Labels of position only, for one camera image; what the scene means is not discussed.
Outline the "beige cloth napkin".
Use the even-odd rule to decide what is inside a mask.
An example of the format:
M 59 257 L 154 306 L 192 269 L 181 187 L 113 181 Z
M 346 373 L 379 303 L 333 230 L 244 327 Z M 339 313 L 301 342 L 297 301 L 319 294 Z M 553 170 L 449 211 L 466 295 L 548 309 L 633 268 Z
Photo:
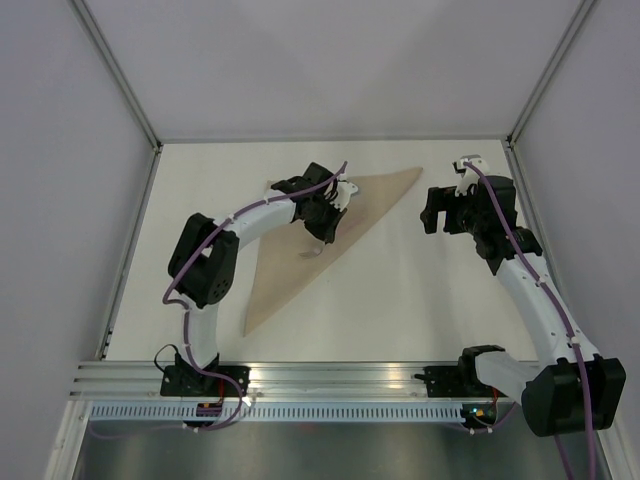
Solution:
M 275 315 L 373 228 L 413 187 L 421 167 L 394 173 L 350 177 L 358 187 L 340 220 L 335 241 L 325 244 L 300 222 L 261 237 L 244 334 Z

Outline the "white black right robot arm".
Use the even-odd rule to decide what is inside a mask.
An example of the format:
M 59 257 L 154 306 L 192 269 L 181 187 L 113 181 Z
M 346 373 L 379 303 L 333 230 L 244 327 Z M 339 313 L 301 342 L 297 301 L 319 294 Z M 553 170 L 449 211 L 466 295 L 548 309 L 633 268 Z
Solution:
M 494 388 L 522 408 L 539 437 L 612 426 L 626 381 L 619 359 L 605 358 L 582 333 L 549 276 L 534 233 L 517 223 L 511 179 L 490 175 L 460 192 L 432 187 L 420 214 L 424 230 L 472 236 L 478 255 L 511 297 L 534 345 L 528 367 L 498 345 L 467 347 L 458 359 L 459 388 Z

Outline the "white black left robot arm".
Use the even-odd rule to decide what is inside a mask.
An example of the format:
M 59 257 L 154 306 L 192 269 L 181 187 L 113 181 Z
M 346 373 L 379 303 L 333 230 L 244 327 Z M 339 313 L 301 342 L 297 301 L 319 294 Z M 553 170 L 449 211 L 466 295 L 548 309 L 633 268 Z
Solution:
M 302 175 L 275 182 L 261 199 L 226 216 L 188 218 L 169 260 L 171 282 L 162 297 L 163 304 L 182 308 L 183 320 L 174 360 L 161 370 L 161 396 L 245 395 L 248 368 L 222 366 L 216 339 L 219 306 L 233 285 L 239 253 L 295 222 L 322 244 L 333 243 L 358 192 L 343 168 L 331 172 L 312 163 Z

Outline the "aluminium frame rail right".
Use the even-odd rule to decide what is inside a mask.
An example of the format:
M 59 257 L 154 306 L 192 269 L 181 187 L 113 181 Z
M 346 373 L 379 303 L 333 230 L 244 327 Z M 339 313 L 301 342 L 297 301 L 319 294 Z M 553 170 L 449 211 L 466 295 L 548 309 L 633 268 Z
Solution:
M 572 47 L 598 5 L 598 0 L 581 0 L 578 2 L 550 58 L 520 110 L 514 125 L 504 139 L 504 144 L 507 148 L 513 149 L 516 142 L 523 135 L 531 118 L 537 111 L 564 61 L 569 56 Z

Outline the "aluminium frame rail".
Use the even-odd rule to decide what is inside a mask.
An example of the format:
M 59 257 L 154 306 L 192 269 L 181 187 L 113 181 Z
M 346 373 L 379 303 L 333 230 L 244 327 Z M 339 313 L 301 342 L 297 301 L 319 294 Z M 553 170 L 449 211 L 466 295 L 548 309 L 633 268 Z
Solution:
M 146 205 L 155 178 L 158 160 L 162 153 L 163 143 L 156 134 L 137 94 L 132 88 L 119 60 L 111 48 L 107 36 L 99 25 L 95 13 L 88 1 L 68 1 L 71 10 L 78 19 L 86 37 L 91 42 L 105 67 L 112 83 L 115 85 L 135 125 L 141 131 L 150 153 L 144 162 L 143 182 L 137 189 L 134 210 L 120 255 L 116 276 L 109 293 L 106 310 L 102 320 L 102 332 L 96 347 L 94 358 L 105 360 L 111 342 L 114 324 L 117 319 L 126 279 L 135 250 L 136 241 L 143 222 Z
M 578 2 L 550 58 L 520 110 L 514 125 L 504 139 L 504 144 L 507 148 L 513 149 L 516 142 L 523 135 L 531 118 L 537 111 L 564 61 L 569 56 L 572 47 L 598 5 L 598 0 L 581 0 Z

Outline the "aluminium front mounting rail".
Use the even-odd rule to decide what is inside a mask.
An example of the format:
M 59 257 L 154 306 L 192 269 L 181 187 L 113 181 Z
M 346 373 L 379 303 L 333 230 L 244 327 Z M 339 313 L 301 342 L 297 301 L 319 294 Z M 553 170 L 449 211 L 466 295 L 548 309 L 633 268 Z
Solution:
M 169 364 L 87 361 L 73 373 L 73 400 L 160 400 Z M 449 362 L 226 362 L 220 365 L 252 399 L 400 401 L 468 399 L 458 364 Z

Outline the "aluminium frame rail left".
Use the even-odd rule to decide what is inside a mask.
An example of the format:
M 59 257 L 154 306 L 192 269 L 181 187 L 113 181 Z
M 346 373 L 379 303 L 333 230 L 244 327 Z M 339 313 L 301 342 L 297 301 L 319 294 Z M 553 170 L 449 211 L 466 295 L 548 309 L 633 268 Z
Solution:
M 132 88 L 119 60 L 111 48 L 107 36 L 99 25 L 95 13 L 88 1 L 68 1 L 71 10 L 78 19 L 86 37 L 91 42 L 105 67 L 112 83 L 115 85 L 135 125 L 141 131 L 150 153 L 144 162 L 143 182 L 137 189 L 134 210 L 120 255 L 116 276 L 109 293 L 106 310 L 102 320 L 102 332 L 96 347 L 94 358 L 105 360 L 111 342 L 114 324 L 117 319 L 126 279 L 135 250 L 136 241 L 143 222 L 146 205 L 155 178 L 158 160 L 162 153 L 163 143 L 156 134 L 137 94 Z

